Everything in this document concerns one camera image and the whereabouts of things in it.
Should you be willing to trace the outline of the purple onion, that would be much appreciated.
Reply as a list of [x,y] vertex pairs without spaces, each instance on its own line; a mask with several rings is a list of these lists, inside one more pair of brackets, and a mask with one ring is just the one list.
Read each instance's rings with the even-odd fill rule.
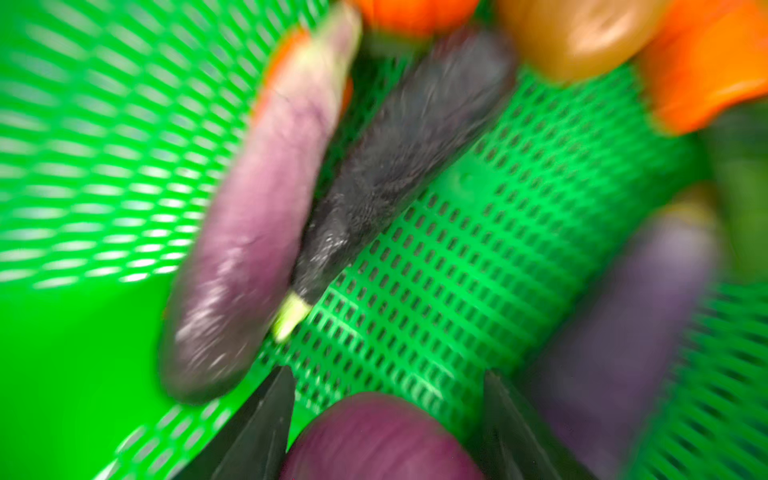
[[282,479],[482,479],[436,419],[393,395],[345,398],[309,423],[287,452]]

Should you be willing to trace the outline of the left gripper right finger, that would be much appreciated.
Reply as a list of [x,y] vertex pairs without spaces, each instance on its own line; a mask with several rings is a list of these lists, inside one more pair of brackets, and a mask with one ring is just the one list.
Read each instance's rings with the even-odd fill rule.
[[590,480],[594,477],[498,370],[484,374],[482,438],[488,479]]

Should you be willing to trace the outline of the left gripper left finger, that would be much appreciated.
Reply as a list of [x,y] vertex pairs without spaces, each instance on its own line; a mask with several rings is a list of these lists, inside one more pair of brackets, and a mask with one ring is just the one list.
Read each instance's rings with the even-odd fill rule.
[[271,480],[279,477],[295,401],[288,366],[276,367],[177,480]]

